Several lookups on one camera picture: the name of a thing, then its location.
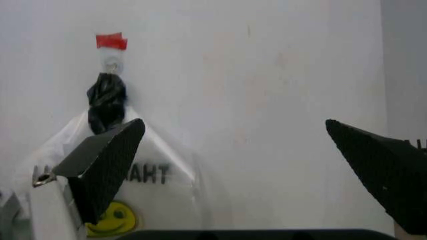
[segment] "smiley face sticker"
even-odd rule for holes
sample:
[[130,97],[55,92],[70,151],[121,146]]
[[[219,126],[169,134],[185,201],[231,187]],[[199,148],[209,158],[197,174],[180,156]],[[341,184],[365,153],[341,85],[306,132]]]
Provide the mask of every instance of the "smiley face sticker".
[[112,201],[102,214],[98,224],[86,223],[89,238],[103,238],[121,235],[135,229],[137,217],[132,209],[119,201]]

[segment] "gray surface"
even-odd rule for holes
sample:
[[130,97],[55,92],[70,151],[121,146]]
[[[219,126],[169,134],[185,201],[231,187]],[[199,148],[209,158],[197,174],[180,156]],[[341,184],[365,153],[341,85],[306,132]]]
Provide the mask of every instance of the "gray surface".
[[388,133],[427,138],[427,1],[382,0]]

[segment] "black plastic bag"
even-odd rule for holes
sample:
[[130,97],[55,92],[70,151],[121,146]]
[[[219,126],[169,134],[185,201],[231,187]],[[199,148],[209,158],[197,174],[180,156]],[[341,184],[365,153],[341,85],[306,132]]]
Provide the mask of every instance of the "black plastic bag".
[[94,134],[104,133],[123,122],[126,86],[118,75],[101,72],[86,94],[90,105],[88,122]]

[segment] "white plastic bag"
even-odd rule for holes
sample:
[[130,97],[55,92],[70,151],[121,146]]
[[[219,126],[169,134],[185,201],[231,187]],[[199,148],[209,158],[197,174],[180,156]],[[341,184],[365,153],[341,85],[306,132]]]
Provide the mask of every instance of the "white plastic bag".
[[[138,114],[127,106],[124,122],[135,118],[139,118]],[[205,225],[209,222],[205,219],[207,216],[202,214],[206,205],[202,202],[203,188],[200,186],[198,168],[191,160],[181,158],[147,123],[145,129],[127,179],[115,198],[135,214],[137,225],[133,230],[209,227]],[[14,190],[23,206],[28,206],[25,195],[31,187],[34,166],[37,165],[39,169],[46,165],[56,166],[91,135],[93,133],[85,111],[26,158],[13,179]],[[95,234],[95,237],[110,235]]]

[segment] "red tape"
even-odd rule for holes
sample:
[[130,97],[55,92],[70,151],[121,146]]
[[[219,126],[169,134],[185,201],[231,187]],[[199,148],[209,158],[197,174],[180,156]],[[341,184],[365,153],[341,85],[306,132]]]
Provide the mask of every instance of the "red tape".
[[128,39],[122,38],[122,33],[96,35],[96,48],[101,47],[126,50]]

